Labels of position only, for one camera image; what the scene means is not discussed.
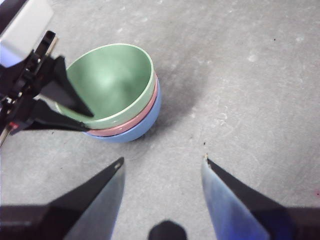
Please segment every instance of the white device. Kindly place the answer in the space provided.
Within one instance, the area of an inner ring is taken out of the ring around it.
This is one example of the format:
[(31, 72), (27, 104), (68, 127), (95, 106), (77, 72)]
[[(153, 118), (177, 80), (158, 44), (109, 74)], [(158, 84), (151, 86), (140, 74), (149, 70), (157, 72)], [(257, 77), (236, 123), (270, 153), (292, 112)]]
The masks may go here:
[(54, 12), (47, 0), (5, 0), (1, 4), (10, 5), (12, 11), (18, 8), (10, 19), (0, 20), (6, 24), (0, 33), (0, 65), (8, 68), (27, 58)]

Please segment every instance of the blue bowl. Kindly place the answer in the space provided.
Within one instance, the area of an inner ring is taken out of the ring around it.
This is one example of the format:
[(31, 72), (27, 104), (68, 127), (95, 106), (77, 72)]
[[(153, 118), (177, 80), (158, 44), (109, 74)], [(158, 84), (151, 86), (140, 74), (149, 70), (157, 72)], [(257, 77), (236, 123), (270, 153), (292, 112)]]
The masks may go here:
[(157, 120), (160, 112), (162, 97), (161, 97), (161, 89), (160, 89), (159, 82), (157, 84), (158, 84), (158, 93), (151, 110), (144, 117), (144, 119), (141, 120), (141, 122), (139, 122), (133, 128), (113, 136), (94, 136), (87, 132), (84, 132), (84, 134), (89, 135), (90, 137), (93, 137), (95, 139), (100, 139), (102, 141), (109, 142), (109, 143), (126, 143), (126, 142), (130, 142), (140, 138), (152, 127), (152, 125)]

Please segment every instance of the concrete floor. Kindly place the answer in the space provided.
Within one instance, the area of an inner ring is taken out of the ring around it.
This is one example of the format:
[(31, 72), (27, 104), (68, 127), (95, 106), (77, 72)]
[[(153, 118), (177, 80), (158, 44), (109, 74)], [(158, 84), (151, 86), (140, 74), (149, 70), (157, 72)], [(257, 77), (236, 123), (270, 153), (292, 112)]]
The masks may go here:
[(114, 240), (143, 240), (164, 219), (190, 240), (215, 239), (205, 153), (286, 206), (320, 207), (320, 2), (317, 0), (50, 0), (54, 54), (70, 64), (110, 43), (154, 61), (160, 116), (141, 139), (21, 132), (1, 152), (1, 203), (40, 204), (120, 156), (126, 184)]

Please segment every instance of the pink bowl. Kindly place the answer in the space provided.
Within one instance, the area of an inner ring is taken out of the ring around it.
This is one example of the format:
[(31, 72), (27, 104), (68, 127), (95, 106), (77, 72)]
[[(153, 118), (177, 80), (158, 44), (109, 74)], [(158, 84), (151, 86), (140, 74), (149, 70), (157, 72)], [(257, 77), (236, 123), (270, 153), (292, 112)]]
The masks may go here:
[(150, 98), (150, 101), (137, 116), (135, 116), (134, 118), (130, 119), (129, 121), (119, 126), (114, 126), (114, 127), (105, 128), (105, 129), (92, 129), (88, 131), (88, 133), (98, 137), (108, 137), (108, 136), (122, 134), (123, 132), (133, 128), (135, 125), (140, 123), (141, 120), (144, 119), (145, 116), (150, 112), (150, 109), (155, 103), (155, 100), (158, 94), (158, 81), (159, 81), (157, 76), (155, 80), (156, 81), (154, 85), (154, 91)]

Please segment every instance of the stacked bowls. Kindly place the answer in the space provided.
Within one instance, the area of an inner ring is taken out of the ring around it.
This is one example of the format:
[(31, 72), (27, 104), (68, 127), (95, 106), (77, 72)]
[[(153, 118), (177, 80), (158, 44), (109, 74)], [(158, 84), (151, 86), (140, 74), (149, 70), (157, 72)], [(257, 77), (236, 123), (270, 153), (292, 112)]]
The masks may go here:
[(91, 50), (70, 65), (67, 76), (94, 116), (58, 103), (56, 108), (83, 122), (91, 137), (129, 142), (144, 135), (159, 115), (159, 80), (150, 56), (137, 46), (116, 43)]

